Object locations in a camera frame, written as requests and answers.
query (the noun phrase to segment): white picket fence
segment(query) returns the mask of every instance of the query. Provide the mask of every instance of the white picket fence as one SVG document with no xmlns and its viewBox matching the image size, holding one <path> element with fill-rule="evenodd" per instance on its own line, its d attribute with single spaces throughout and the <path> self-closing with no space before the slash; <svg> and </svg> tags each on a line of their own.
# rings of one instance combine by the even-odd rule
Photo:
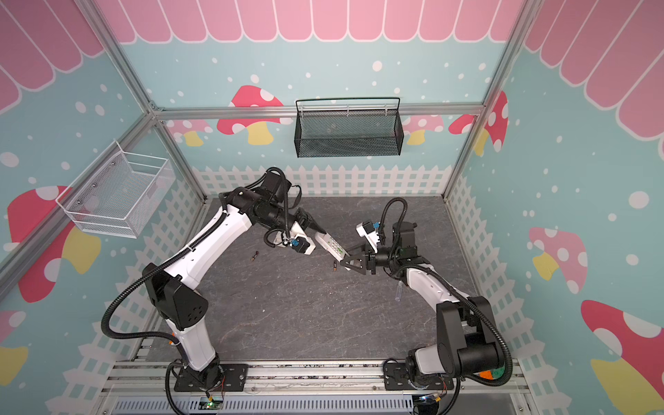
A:
<svg viewBox="0 0 664 415">
<path fill-rule="evenodd" d="M 166 209 L 159 211 L 159 222 L 149 224 L 152 227 L 152 236 L 143 237 L 145 248 L 134 251 L 136 264 L 125 267 L 127 281 L 116 284 L 118 293 L 140 278 L 142 269 L 148 263 L 162 263 L 186 242 L 184 237 L 199 202 L 192 188 L 184 181 L 176 181 L 171 194 L 173 198 L 166 201 Z M 104 307 L 109 305 L 110 301 L 106 302 Z M 143 331 L 151 309 L 152 304 L 144 287 L 132 292 L 114 313 L 111 320 L 113 330 L 126 333 Z M 62 374 L 68 383 L 64 393 L 46 401 L 46 407 L 52 415 L 89 413 L 114 363 L 127 359 L 128 351 L 131 350 L 133 342 L 137 341 L 109 339 L 102 334 L 101 322 L 98 321 L 92 326 L 95 331 L 94 340 L 78 347 L 82 355 L 80 364 Z"/>
<path fill-rule="evenodd" d="M 452 219 L 461 232 L 461 244 L 475 281 L 479 283 L 480 294 L 491 303 L 496 324 L 512 355 L 519 360 L 542 415 L 568 415 L 572 399 L 556 387 L 554 378 L 558 369 L 544 362 L 544 343 L 536 340 L 531 331 L 534 321 L 523 315 L 524 300 L 514 294 L 515 281 L 505 275 L 507 264 L 498 258 L 500 249 L 491 243 L 493 234 L 486 232 L 487 221 L 481 219 L 481 209 L 475 207 L 466 179 L 463 175 L 459 177 L 450 203 Z"/>
<path fill-rule="evenodd" d="M 265 168 L 260 167 L 255 171 L 247 167 L 241 171 L 233 167 L 227 171 L 219 167 L 217 171 L 213 171 L 206 167 L 204 171 L 196 168 L 193 171 L 203 189 L 209 195 L 216 195 L 255 181 L 265 173 Z M 300 166 L 299 169 L 293 170 L 288 166 L 284 173 L 291 183 L 302 186 L 303 196 L 432 196 L 443 193 L 452 174 L 452 166 L 443 170 L 439 170 L 438 166 L 431 170 L 426 170 L 424 166 L 419 169 L 411 166 L 405 169 L 399 169 L 398 166 L 391 169 L 384 166 L 372 169 L 369 166 L 363 170 L 357 166 L 352 169 L 341 166 L 338 170 L 333 170 L 330 166 L 324 170 L 316 166 L 307 170 Z"/>
</svg>

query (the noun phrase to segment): black wire mesh basket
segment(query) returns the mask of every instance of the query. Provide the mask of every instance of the black wire mesh basket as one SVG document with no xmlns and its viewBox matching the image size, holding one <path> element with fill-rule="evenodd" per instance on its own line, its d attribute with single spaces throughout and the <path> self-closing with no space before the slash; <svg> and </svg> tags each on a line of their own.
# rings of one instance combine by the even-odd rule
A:
<svg viewBox="0 0 664 415">
<path fill-rule="evenodd" d="M 297 100 L 298 157 L 400 155 L 399 98 Z"/>
</svg>

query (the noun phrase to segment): black mounting plate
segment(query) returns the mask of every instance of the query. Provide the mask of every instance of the black mounting plate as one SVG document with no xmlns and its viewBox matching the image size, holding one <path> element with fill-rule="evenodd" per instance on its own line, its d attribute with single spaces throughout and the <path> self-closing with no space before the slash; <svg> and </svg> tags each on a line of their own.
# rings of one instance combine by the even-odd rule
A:
<svg viewBox="0 0 664 415">
<path fill-rule="evenodd" d="M 408 383 L 408 370 L 405 363 L 385 363 L 383 365 L 385 374 L 385 390 L 417 390 Z M 451 378 L 433 378 L 433 381 L 422 390 L 447 390 L 454 389 L 454 383 Z"/>
<path fill-rule="evenodd" d="M 221 364 L 224 369 L 224 392 L 242 392 L 244 390 L 244 382 L 247 378 L 247 369 L 249 365 L 226 365 Z M 180 370 L 175 380 L 173 390 L 175 392 L 200 392 L 201 388 L 196 386 L 197 382 L 191 375 L 184 369 Z M 221 385 L 212 389 L 211 392 L 221 391 Z"/>
</svg>

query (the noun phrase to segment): table surface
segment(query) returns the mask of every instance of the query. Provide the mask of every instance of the table surface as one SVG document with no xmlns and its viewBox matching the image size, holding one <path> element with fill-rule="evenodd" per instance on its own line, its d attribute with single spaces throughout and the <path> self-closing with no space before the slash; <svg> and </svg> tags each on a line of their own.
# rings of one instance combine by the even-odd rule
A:
<svg viewBox="0 0 664 415">
<path fill-rule="evenodd" d="M 476 290 L 441 197 L 406 197 L 406 221 L 416 222 L 416 243 L 457 289 Z M 303 198 L 300 206 L 348 249 L 365 241 L 355 227 L 378 221 L 387 197 Z M 214 200 L 212 218 L 220 203 Z M 401 212 L 394 203 L 386 219 L 391 229 Z M 383 270 L 361 275 L 337 267 L 317 247 L 310 256 L 263 243 L 265 228 L 253 226 L 212 265 L 198 286 L 209 301 L 205 321 L 222 360 L 404 358 L 410 349 L 435 343 L 436 315 L 415 291 Z M 256 251 L 254 261 L 251 257 Z M 161 331 L 170 331 L 165 322 Z M 172 361 L 177 350 L 156 339 L 148 361 Z"/>
</svg>

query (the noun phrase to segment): dark gray marble floor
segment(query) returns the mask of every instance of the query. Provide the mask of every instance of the dark gray marble floor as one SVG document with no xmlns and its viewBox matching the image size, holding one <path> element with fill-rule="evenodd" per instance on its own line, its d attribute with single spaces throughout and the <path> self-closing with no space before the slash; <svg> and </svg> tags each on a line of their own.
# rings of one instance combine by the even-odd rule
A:
<svg viewBox="0 0 664 415">
<path fill-rule="evenodd" d="M 406 220 L 418 223 L 419 253 L 455 287 L 475 294 L 442 198 L 406 199 Z M 355 226 L 380 220 L 388 200 L 303 198 L 301 206 L 347 249 L 364 242 Z M 218 206 L 213 202 L 208 218 Z M 400 211 L 394 203 L 388 229 Z M 324 249 L 304 256 L 269 248 L 263 233 L 256 225 L 240 236 L 198 287 L 210 302 L 205 321 L 222 360 L 404 358 L 408 350 L 434 343 L 435 313 L 415 291 L 405 288 L 395 301 L 397 282 L 382 270 L 366 276 L 340 267 L 335 272 L 334 258 Z M 163 323 L 160 330 L 169 329 Z M 176 357 L 174 347 L 156 340 L 147 360 Z"/>
</svg>

